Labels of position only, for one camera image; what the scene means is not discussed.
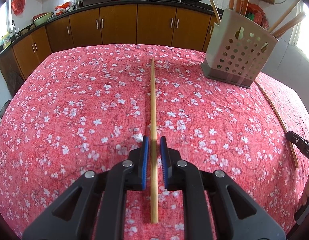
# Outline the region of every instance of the cabinet handle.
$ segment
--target cabinet handle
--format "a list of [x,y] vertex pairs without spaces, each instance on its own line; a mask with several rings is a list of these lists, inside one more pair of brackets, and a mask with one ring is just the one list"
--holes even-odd
[[213,31],[213,25],[210,26],[209,34],[211,34],[212,31]]

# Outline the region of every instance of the tablecloth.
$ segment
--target tablecloth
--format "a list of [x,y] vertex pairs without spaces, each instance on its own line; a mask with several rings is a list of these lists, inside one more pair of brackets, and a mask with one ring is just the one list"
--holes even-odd
[[[257,86],[205,78],[204,55],[122,44],[51,54],[0,124],[0,212],[10,227],[21,236],[85,171],[107,171],[141,146],[150,130],[155,57],[158,137],[204,171],[223,169],[288,231],[309,161],[297,150],[295,170],[284,131]],[[257,80],[287,129],[309,140],[309,115],[298,95],[265,74]],[[149,187],[128,192],[125,239],[184,239],[182,193],[165,189],[159,156],[160,223],[150,224]]]

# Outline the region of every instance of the silver bolt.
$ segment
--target silver bolt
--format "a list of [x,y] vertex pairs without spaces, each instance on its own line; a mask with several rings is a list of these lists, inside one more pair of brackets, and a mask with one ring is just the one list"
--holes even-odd
[[215,175],[218,178],[223,178],[225,176],[225,173],[221,170],[217,170],[217,171],[215,171]]
[[177,161],[177,165],[179,167],[186,167],[187,166],[187,162],[184,161],[184,160],[179,160],[179,161]]
[[84,176],[87,178],[87,179],[91,179],[93,178],[95,175],[94,171],[87,171]]
[[124,167],[131,167],[133,165],[133,162],[131,160],[125,160],[123,161],[122,165]]

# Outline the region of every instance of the human hand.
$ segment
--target human hand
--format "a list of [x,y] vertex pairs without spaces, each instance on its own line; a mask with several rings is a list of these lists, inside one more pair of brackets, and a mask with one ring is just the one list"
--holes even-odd
[[309,197],[309,175],[308,175],[308,179],[306,182],[306,185],[303,189],[301,198],[299,199],[299,206],[304,206],[307,203],[307,199]]

